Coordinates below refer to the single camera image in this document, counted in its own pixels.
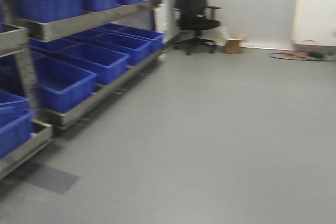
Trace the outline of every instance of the black office chair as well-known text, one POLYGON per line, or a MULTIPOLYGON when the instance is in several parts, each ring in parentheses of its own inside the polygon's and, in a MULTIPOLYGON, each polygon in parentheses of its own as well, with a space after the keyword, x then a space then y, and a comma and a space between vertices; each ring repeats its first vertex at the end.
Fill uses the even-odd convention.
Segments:
POLYGON ((203 45, 210 47, 210 53, 214 53, 216 50, 216 41, 200 38, 202 31, 210 30, 220 26, 220 22, 215 20, 215 10, 220 9, 217 6, 207 6, 206 0, 192 0, 188 3, 188 7, 184 8, 183 5, 176 5, 175 10, 180 12, 180 18, 177 21, 177 25, 180 30, 191 30, 194 32, 192 39, 177 41, 174 44, 174 49, 178 49, 178 45, 187 44, 185 49, 186 55, 191 54, 191 49, 197 45, 203 45), (211 10, 210 19, 205 16, 205 10, 209 8, 211 10))

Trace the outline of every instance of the shelf rack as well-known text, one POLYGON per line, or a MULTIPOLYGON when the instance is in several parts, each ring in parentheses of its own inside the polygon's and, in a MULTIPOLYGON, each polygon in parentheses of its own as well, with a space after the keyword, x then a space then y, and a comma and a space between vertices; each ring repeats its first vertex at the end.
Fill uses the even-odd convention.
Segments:
POLYGON ((0 57, 8 55, 15 56, 25 96, 30 99, 29 106, 33 109, 38 109, 38 117, 33 119, 33 136, 17 149, 0 159, 0 180, 52 141, 53 126, 48 124, 49 122, 62 130, 69 128, 77 120, 83 117, 83 115, 113 94, 116 89, 120 88, 165 52, 164 48, 154 52, 138 65, 129 68, 125 74, 109 85, 97 85, 96 92, 91 97, 71 109, 68 113, 61 114, 52 110, 40 108, 39 106, 38 82, 33 60, 28 49, 28 34, 31 38, 49 42, 139 12, 152 10, 159 7, 161 3, 162 0, 143 1, 133 5, 119 6, 110 10, 104 10, 102 12, 85 13, 78 17, 50 23, 38 23, 31 20, 16 19, 15 26, 4 26, 5 32, 0 34, 0 57))
MULTIPOLYGON (((25 96, 30 99, 29 106, 36 108, 38 106, 37 79, 30 51, 27 49, 27 29, 12 25, 4 25, 4 28, 5 32, 0 34, 0 58, 8 55, 15 56, 25 96)), ((0 159, 0 179, 50 143, 50 137, 53 134, 52 126, 36 119, 33 119, 33 125, 32 137, 0 159)))
POLYGON ((139 12, 158 7, 162 0, 142 1, 132 5, 123 5, 117 8, 103 10, 96 13, 85 13, 81 16, 57 20, 49 23, 39 23, 26 19, 18 19, 20 26, 29 29, 31 38, 49 42, 55 39, 69 36, 80 31, 88 30, 97 26, 129 17, 139 12))

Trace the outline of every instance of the electrical cord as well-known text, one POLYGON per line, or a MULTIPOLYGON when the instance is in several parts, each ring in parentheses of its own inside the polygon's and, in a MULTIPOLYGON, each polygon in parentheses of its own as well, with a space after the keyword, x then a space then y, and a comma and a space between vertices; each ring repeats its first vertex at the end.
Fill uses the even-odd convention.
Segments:
POLYGON ((332 59, 325 59, 325 55, 317 52, 319 45, 315 40, 304 40, 302 43, 312 42, 315 45, 311 45, 307 51, 300 50, 300 46, 297 45, 295 51, 278 51, 271 52, 268 54, 269 57, 281 60, 293 60, 293 61, 324 61, 324 62, 334 62, 336 61, 335 56, 331 56, 332 59))
POLYGON ((324 62, 334 62, 336 61, 336 57, 335 56, 331 56, 333 59, 331 60, 324 60, 324 59, 311 59, 311 58, 307 58, 307 57, 298 57, 294 54, 291 53, 283 53, 283 52, 271 52, 268 54, 269 57, 271 58, 275 58, 275 59, 281 59, 281 60, 293 60, 293 61, 324 61, 324 62), (275 55, 285 55, 287 57, 290 58, 285 58, 285 57, 277 57, 275 55))

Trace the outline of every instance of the chair wheel base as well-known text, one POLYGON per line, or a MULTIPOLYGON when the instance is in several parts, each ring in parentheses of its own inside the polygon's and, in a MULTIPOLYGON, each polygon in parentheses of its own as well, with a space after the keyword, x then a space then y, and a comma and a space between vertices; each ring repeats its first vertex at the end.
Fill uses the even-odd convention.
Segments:
POLYGON ((214 54, 216 51, 216 45, 213 45, 213 47, 210 49, 210 54, 214 54))

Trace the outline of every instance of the small cardboard box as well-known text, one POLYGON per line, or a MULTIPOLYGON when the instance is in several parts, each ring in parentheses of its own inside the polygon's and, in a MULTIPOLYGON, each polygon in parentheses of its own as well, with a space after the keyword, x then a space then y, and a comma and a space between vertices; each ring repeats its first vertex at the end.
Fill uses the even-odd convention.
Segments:
POLYGON ((225 43, 224 53, 226 54, 241 54, 243 52, 240 43, 246 42, 244 35, 230 35, 227 27, 222 28, 222 36, 219 38, 225 43))

